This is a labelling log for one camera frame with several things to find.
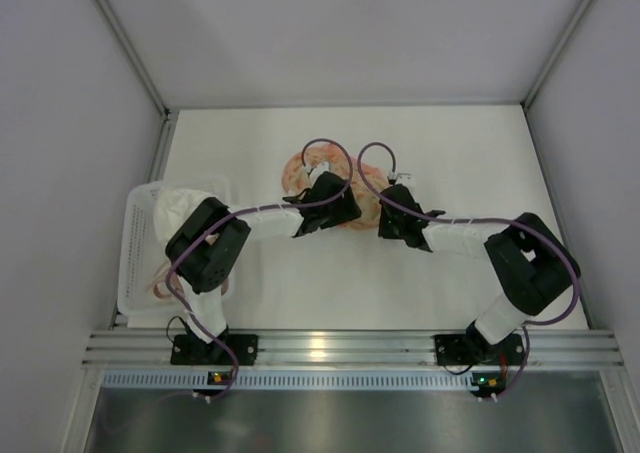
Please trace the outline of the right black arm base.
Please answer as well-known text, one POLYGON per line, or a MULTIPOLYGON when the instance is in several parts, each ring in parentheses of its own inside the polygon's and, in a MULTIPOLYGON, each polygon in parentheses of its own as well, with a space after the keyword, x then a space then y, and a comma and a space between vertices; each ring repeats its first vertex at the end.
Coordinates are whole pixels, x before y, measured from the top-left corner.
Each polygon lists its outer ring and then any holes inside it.
POLYGON ((522 337, 512 333, 496 345, 466 333, 434 336, 436 363, 443 367, 517 366, 524 360, 526 348, 522 337))

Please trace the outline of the floral pink laundry bag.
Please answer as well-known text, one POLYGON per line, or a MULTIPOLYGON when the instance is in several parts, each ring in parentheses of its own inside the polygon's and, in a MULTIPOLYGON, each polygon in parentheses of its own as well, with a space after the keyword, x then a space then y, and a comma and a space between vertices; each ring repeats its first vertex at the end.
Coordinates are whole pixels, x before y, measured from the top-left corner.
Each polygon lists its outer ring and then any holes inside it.
MULTIPOLYGON (((378 198, 366 187, 362 177, 356 168, 356 158, 351 158, 354 167, 354 177, 351 182, 351 189, 355 200, 361 209, 361 216, 353 221, 343 224, 344 228, 353 230, 377 229, 380 221, 381 205, 378 198)), ((330 171, 346 179, 349 173, 346 156, 335 145, 321 143, 319 146, 311 146, 305 152, 305 162, 309 167, 316 167, 327 162, 330 171)), ((387 174, 379 168, 362 164, 362 172, 366 180, 376 191, 383 191, 390 186, 387 174)), ((282 173, 281 184, 283 191, 287 194, 300 194, 305 188, 311 186, 311 180, 302 164, 301 153, 292 156, 282 173)))

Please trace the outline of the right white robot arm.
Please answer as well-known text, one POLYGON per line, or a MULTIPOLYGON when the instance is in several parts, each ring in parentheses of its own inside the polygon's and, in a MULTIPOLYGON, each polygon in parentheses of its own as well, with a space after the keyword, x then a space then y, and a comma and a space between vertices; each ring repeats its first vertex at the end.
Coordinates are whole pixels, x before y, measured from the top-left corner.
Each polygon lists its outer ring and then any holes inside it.
POLYGON ((514 220, 444 219, 441 210, 425 213, 400 183, 383 190, 378 198, 381 238, 402 240, 428 253, 483 260, 493 267, 502 292, 461 339, 475 364, 494 356, 517 328, 579 285, 578 263, 534 213, 514 220))

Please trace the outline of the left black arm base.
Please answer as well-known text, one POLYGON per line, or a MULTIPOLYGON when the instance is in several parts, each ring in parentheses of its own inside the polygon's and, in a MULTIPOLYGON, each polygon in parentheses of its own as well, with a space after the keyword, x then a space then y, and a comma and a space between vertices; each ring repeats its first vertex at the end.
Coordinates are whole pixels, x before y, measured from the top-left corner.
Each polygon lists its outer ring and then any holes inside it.
MULTIPOLYGON (((252 366, 257 358, 259 337, 253 334, 227 334, 224 343, 235 355, 240 366, 252 366)), ((176 366, 233 365, 230 354, 215 342, 205 343, 191 333, 173 339, 170 364, 176 366)))

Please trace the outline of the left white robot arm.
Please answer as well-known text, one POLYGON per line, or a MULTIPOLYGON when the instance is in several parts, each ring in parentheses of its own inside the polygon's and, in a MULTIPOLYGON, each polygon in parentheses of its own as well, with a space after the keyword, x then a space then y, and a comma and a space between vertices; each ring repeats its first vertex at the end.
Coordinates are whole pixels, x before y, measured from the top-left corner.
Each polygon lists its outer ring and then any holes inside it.
POLYGON ((154 228, 170 262, 167 285, 187 310, 188 331, 205 344, 228 330, 222 285, 249 241, 299 238, 358 219, 349 181, 325 171, 281 204, 231 208, 210 193, 167 188, 159 194, 154 228))

